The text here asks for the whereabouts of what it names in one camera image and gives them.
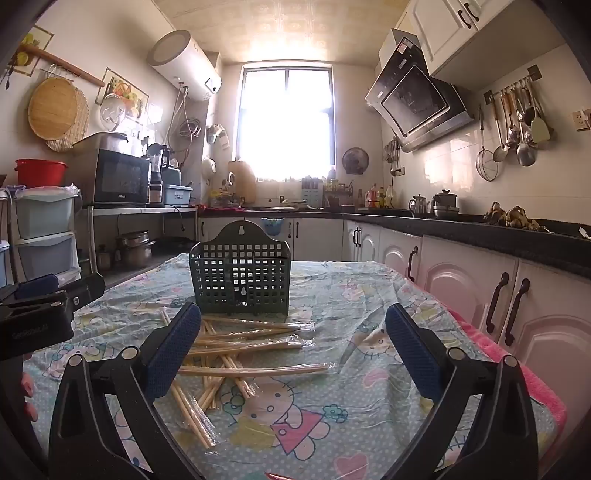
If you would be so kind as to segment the person's left hand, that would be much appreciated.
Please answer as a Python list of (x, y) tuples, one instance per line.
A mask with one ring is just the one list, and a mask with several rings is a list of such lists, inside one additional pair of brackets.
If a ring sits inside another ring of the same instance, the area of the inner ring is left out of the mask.
[(29, 421), (36, 422), (38, 420), (38, 413), (36, 408), (28, 402), (34, 394), (34, 382), (28, 373), (22, 375), (21, 388), (25, 397), (25, 413)]

